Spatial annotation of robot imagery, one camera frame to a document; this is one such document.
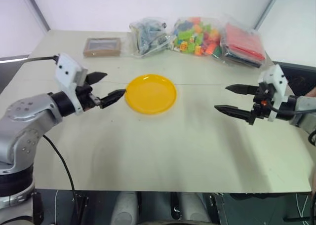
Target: green toy block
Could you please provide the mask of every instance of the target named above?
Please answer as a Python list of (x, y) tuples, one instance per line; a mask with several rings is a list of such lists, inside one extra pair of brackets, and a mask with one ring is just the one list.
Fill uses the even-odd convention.
[(201, 45), (203, 42), (203, 34), (198, 34), (196, 37), (195, 45)]
[(211, 25), (210, 24), (205, 25), (205, 31), (208, 32), (208, 33), (211, 31)]
[(176, 38), (174, 41), (173, 41), (173, 44), (174, 44), (174, 46), (175, 47), (179, 47), (180, 46), (180, 44), (178, 44), (178, 38)]
[(186, 40), (186, 39), (190, 39), (190, 37), (193, 35), (194, 30), (190, 29), (187, 31), (181, 31), (178, 33), (178, 39), (180, 40)]
[(222, 55), (222, 48), (220, 46), (217, 46), (212, 54), (215, 57), (221, 57)]
[(194, 50), (195, 50), (195, 44), (194, 43), (189, 43), (188, 44), (188, 49), (187, 49), (187, 52), (188, 53), (193, 53), (194, 52)]

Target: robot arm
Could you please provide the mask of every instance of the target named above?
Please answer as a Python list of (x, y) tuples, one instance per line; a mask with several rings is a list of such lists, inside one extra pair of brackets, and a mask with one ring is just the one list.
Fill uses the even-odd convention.
[(291, 125), (309, 133), (309, 141), (315, 144), (316, 135), (316, 98), (305, 96), (285, 96), (287, 80), (279, 65), (271, 66), (260, 74), (259, 86), (234, 84), (226, 89), (238, 94), (254, 95), (251, 111), (240, 110), (234, 106), (217, 105), (215, 108), (232, 117), (243, 119), (250, 125), (256, 118), (288, 120)]
[(95, 106), (103, 109), (124, 95), (125, 89), (111, 92), (105, 98), (92, 94), (91, 85), (106, 75), (87, 75), (87, 69), (61, 54), (56, 68), (61, 91), (22, 99), (7, 108), (0, 119), (0, 210), (31, 196), (36, 147), (43, 134), (60, 123), (62, 117), (79, 115)]

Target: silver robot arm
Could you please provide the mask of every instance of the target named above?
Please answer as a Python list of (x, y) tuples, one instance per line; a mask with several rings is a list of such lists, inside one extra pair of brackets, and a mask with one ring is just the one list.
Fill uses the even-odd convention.
[(0, 120), (0, 209), (29, 197), (34, 188), (33, 162), (40, 138), (62, 121), (56, 103), (47, 94), (19, 100)]
[(19, 100), (0, 119), (0, 225), (19, 217), (16, 211), (33, 195), (33, 163), (40, 138), (63, 117), (80, 115), (95, 106), (106, 108), (125, 93), (120, 89), (104, 98), (94, 96), (91, 85), (107, 74), (87, 75), (87, 69), (66, 54), (55, 57), (55, 77), (61, 91)]

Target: black cable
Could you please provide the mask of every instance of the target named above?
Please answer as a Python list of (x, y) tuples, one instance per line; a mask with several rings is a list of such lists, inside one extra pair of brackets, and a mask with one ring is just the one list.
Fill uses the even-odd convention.
[(313, 198), (311, 201), (311, 212), (310, 212), (311, 225), (315, 225), (315, 203), (316, 203), (316, 193), (313, 195)]
[(308, 137), (308, 142), (310, 142), (312, 145), (315, 146), (315, 140), (313, 140), (313, 137), (316, 135), (316, 130), (314, 130)]
[(67, 172), (67, 175), (69, 177), (70, 184), (71, 184), (71, 190), (73, 192), (75, 208), (76, 208), (76, 213), (77, 213), (77, 217), (78, 217), (79, 216), (79, 207), (78, 207), (78, 201), (77, 201), (77, 197), (76, 197), (75, 186), (74, 186), (73, 178), (71, 177), (70, 171), (69, 171), (69, 169), (67, 167), (67, 164), (66, 164), (63, 156), (60, 154), (60, 152), (58, 151), (58, 149), (54, 145), (54, 143), (46, 135), (43, 135), (43, 138), (46, 139), (49, 142), (49, 144), (53, 147), (53, 149), (55, 150), (55, 152), (59, 156), (60, 160), (62, 161), (62, 163), (63, 163), (63, 165), (64, 165), (64, 167), (66, 169), (66, 172)]
[(298, 115), (298, 114), (307, 114), (307, 113), (316, 113), (316, 109), (310, 109), (310, 110), (304, 110), (304, 111), (286, 111), (286, 110), (280, 110), (276, 109), (272, 106), (271, 100), (267, 99), (267, 107), (268, 109), (283, 115)]
[(35, 57), (35, 58), (28, 58), (23, 61), (23, 63), (31, 62), (31, 61), (44, 61), (44, 60), (54, 60), (56, 63), (58, 62), (59, 56), (45, 56), (45, 57)]

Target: white table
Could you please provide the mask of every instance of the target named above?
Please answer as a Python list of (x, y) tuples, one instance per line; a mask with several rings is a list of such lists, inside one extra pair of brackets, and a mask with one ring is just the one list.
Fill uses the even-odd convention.
[[(250, 110), (252, 96), (225, 87), (256, 84), (260, 71), (231, 67), (208, 57), (172, 51), (145, 59), (84, 58), (87, 38), (122, 33), (50, 31), (31, 57), (68, 53), (90, 72), (108, 73), (93, 86), (96, 96), (124, 88), (135, 77), (159, 74), (176, 86), (167, 112), (142, 115), (121, 99), (101, 110), (71, 115), (47, 135), (64, 156), (79, 190), (200, 192), (310, 191), (315, 149), (307, 134), (286, 121), (256, 120), (254, 126), (228, 117), (214, 105)], [(57, 92), (52, 61), (24, 64), (0, 95), (0, 114), (21, 98)], [(70, 189), (50, 145), (41, 140), (35, 159), (38, 188)]]

